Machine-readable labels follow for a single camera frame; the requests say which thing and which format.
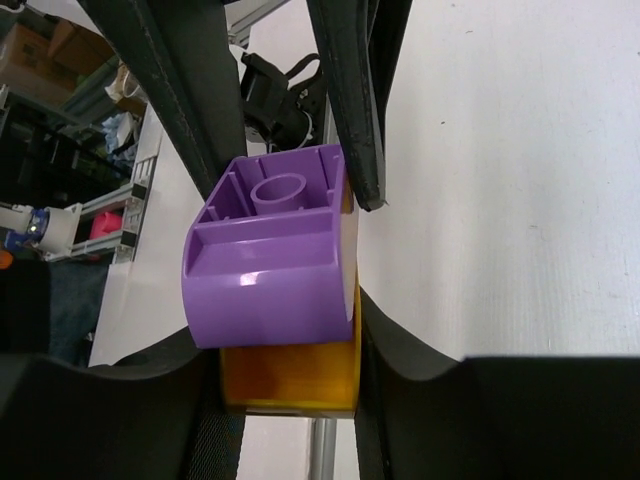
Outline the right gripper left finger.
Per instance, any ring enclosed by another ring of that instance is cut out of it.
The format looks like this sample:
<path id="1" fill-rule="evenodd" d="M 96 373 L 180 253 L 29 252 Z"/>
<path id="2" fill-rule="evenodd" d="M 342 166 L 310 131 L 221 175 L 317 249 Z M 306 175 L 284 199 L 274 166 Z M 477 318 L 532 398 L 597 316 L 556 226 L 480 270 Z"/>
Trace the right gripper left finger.
<path id="1" fill-rule="evenodd" d="M 244 420 L 225 412 L 218 358 L 158 346 L 79 369 L 1 358 L 4 479 L 233 479 Z"/>

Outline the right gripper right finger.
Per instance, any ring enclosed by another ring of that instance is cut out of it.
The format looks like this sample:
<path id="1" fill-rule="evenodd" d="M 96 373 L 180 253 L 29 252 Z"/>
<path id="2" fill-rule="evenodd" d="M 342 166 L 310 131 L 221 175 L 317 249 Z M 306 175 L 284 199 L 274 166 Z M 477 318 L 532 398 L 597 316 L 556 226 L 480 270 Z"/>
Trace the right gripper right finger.
<path id="1" fill-rule="evenodd" d="M 639 362 L 454 360 L 361 299 L 364 479 L 635 479 Z"/>

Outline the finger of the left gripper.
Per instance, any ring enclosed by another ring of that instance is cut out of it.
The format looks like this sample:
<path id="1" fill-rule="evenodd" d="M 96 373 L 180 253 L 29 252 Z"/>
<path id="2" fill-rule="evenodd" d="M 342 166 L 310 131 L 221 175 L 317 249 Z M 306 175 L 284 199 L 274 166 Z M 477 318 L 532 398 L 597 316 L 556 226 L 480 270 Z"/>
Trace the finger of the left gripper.
<path id="1" fill-rule="evenodd" d="M 230 162 L 247 152 L 224 2 L 84 0 L 81 6 L 138 81 L 196 189 L 208 197 Z"/>
<path id="2" fill-rule="evenodd" d="M 386 201 L 386 108 L 411 0 L 308 0 L 337 134 L 359 206 Z"/>

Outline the yellow lego brick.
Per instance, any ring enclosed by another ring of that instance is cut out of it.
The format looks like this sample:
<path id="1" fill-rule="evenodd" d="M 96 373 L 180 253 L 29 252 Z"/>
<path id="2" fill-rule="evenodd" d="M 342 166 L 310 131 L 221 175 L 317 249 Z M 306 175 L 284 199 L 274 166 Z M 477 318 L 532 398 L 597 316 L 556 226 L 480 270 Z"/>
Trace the yellow lego brick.
<path id="1" fill-rule="evenodd" d="M 361 305 L 356 288 L 353 337 L 347 342 L 223 349 L 226 406 L 248 415 L 352 418 L 361 376 Z"/>

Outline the purple curved lego brick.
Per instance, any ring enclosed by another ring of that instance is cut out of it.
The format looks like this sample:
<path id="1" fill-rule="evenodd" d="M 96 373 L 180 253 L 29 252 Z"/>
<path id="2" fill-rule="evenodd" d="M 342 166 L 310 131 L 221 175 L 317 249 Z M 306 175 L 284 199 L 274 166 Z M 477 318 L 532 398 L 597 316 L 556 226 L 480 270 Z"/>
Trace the purple curved lego brick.
<path id="1" fill-rule="evenodd" d="M 337 144 L 234 159 L 184 244 L 182 299 L 195 344 L 349 340 L 358 214 Z"/>

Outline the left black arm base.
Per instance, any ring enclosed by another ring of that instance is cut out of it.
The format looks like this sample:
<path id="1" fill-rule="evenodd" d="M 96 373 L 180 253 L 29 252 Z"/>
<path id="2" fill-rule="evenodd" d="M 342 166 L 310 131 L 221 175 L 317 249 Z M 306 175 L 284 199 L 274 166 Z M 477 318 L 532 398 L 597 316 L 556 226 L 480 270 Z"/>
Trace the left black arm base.
<path id="1" fill-rule="evenodd" d="M 298 83 L 293 80 L 310 64 L 320 63 L 317 53 L 282 72 L 256 53 L 244 53 L 240 81 L 246 139 L 262 143 L 269 152 L 316 146 L 324 138 L 327 86 L 321 67 Z"/>

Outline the cardboard boxes on shelf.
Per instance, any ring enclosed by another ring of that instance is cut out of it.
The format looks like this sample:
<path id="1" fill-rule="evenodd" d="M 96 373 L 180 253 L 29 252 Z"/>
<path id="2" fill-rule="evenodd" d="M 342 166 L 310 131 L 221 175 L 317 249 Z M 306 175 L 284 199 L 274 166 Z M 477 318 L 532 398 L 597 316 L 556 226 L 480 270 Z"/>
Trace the cardboard boxes on shelf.
<path id="1" fill-rule="evenodd" d="M 65 19 L 51 38 L 18 23 L 1 42 L 1 83 L 51 106 L 63 105 L 100 68 L 114 73 L 118 64 L 102 36 Z"/>

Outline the pink plastic object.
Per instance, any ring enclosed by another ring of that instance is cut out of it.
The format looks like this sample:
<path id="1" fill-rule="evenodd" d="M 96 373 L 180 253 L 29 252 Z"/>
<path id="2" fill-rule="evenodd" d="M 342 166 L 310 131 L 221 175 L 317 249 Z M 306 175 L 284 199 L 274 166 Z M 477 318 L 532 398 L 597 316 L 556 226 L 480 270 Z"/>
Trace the pink plastic object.
<path id="1" fill-rule="evenodd" d="M 122 216 L 113 212 L 103 212 L 97 215 L 92 222 L 89 234 L 90 240 L 107 236 L 122 228 Z"/>

